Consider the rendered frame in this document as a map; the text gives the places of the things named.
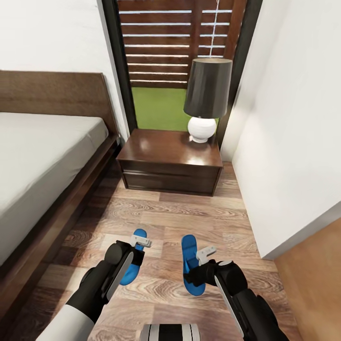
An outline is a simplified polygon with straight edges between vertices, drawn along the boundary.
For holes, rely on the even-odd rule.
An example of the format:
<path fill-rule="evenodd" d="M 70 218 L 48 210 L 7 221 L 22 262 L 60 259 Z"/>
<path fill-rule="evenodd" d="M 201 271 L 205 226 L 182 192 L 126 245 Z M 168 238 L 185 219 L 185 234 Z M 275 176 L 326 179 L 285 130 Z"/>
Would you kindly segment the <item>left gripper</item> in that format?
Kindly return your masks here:
<path fill-rule="evenodd" d="M 134 250 L 134 258 L 131 262 L 131 264 L 133 265 L 141 265 L 144 255 L 145 255 L 145 251 L 141 251 L 141 250 L 137 250 L 134 247 L 131 247 L 132 250 Z"/>

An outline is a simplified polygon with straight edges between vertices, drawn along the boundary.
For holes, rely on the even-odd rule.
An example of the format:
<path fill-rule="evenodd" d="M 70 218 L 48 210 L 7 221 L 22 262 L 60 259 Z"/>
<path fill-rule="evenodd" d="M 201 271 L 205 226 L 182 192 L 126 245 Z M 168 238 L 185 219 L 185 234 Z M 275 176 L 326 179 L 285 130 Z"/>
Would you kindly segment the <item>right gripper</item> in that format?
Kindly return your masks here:
<path fill-rule="evenodd" d="M 207 283 L 210 284 L 210 281 L 207 277 L 207 270 L 210 265 L 215 264 L 215 259 L 209 260 L 209 263 L 197 266 L 189 270 L 188 273 L 184 273 L 183 277 L 188 282 L 188 284 L 193 282 L 195 287 L 199 287 L 200 285 Z"/>

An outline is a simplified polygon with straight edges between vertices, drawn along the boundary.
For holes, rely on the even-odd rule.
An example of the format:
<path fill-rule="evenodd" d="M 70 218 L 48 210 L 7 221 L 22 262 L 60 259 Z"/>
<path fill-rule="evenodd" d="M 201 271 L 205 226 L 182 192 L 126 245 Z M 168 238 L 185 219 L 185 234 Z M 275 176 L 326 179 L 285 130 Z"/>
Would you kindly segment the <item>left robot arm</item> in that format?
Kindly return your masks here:
<path fill-rule="evenodd" d="M 130 264 L 141 265 L 145 251 L 136 245 L 151 248 L 152 242 L 133 235 L 126 243 L 117 240 L 109 246 L 104 260 L 90 268 L 81 279 L 78 290 L 35 341 L 87 341 L 107 304 L 127 272 Z"/>

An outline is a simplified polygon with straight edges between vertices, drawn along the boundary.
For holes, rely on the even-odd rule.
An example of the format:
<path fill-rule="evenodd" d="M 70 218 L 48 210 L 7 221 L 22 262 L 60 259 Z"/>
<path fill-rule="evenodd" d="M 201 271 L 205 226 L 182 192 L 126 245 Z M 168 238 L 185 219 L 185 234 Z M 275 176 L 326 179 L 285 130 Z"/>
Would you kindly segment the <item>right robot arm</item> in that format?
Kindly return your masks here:
<path fill-rule="evenodd" d="M 199 266 L 183 277 L 195 287 L 207 283 L 217 286 L 244 341 L 289 341 L 281 331 L 274 312 L 260 295 L 248 288 L 247 279 L 233 260 L 208 260 L 216 252 L 214 245 L 198 250 Z"/>

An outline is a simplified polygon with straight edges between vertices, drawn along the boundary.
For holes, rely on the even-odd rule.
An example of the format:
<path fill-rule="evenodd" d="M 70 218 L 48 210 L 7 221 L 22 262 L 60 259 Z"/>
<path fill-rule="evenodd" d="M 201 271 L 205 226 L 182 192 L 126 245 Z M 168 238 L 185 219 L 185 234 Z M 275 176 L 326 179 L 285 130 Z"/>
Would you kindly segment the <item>sandal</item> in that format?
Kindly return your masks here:
<path fill-rule="evenodd" d="M 136 229 L 134 232 L 134 235 L 147 238 L 147 232 L 144 229 Z M 144 247 L 140 245 L 136 245 L 136 249 L 143 251 Z M 140 269 L 140 266 L 130 264 L 127 272 L 125 273 L 125 275 L 123 276 L 120 282 L 120 285 L 126 286 L 132 283 L 136 279 L 139 269 Z"/>
<path fill-rule="evenodd" d="M 199 261 L 196 258 L 197 254 L 197 241 L 194 235 L 188 234 L 182 238 L 181 242 L 182 246 L 182 254 L 183 254 L 183 274 L 188 273 L 194 267 L 199 266 Z M 200 285 L 199 287 L 195 287 L 193 282 L 188 284 L 188 282 L 184 280 L 184 285 L 187 291 L 193 296 L 200 296 L 204 293 L 206 289 L 206 283 Z"/>

